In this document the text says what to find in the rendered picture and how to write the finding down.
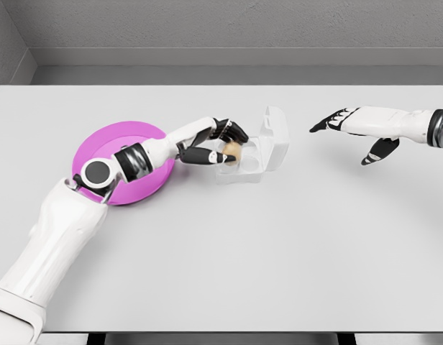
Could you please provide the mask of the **clear plastic egg box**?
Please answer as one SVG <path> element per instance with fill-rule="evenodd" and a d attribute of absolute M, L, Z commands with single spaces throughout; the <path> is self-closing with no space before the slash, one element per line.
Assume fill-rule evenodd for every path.
<path fill-rule="evenodd" d="M 241 145 L 240 161 L 235 165 L 223 163 L 215 167 L 216 183 L 259 183 L 264 173 L 282 165 L 289 142 L 286 115 L 278 107 L 268 106 L 259 135 Z M 216 150 L 222 152 L 225 144 L 222 142 Z"/>

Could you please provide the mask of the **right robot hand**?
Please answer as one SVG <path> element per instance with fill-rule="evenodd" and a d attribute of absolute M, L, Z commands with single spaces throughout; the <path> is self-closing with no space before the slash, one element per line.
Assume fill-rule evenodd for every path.
<path fill-rule="evenodd" d="M 407 114 L 407 111 L 372 106 L 345 108 L 322 119 L 309 131 L 315 133 L 331 129 L 355 136 L 377 138 L 378 140 L 361 161 L 361 165 L 366 166 L 385 159 L 398 148 L 401 122 Z"/>

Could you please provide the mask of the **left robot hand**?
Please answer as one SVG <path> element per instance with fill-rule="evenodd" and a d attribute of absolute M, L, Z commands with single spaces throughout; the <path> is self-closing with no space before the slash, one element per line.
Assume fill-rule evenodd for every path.
<path fill-rule="evenodd" d="M 204 117 L 191 122 L 167 135 L 170 143 L 169 157 L 192 165 L 215 165 L 235 162 L 234 155 L 227 155 L 199 147 L 205 141 L 220 139 L 223 142 L 236 142 L 243 145 L 249 137 L 244 130 L 230 119 L 218 120 Z"/>

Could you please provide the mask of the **beige egg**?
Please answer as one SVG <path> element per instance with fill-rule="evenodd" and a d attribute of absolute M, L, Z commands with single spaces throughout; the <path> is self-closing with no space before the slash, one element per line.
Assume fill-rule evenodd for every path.
<path fill-rule="evenodd" d="M 223 150 L 221 151 L 224 155 L 231 155 L 234 156 L 234 161 L 232 162 L 226 162 L 227 165 L 235 165 L 240 161 L 241 153 L 242 153 L 242 146 L 235 142 L 231 141 L 224 145 Z"/>

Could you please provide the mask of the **pink round plate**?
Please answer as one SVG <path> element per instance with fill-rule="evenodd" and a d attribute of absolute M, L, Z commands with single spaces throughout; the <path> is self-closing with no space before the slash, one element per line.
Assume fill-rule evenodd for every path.
<path fill-rule="evenodd" d="M 124 146 L 142 143 L 148 139 L 162 139 L 166 133 L 158 127 L 141 121 L 122 121 L 105 126 L 84 140 L 78 148 L 72 173 L 79 174 L 85 162 L 93 158 L 110 158 Z M 120 206 L 141 201 L 159 190 L 172 173 L 175 161 L 169 159 L 151 174 L 130 182 L 120 182 L 108 201 Z"/>

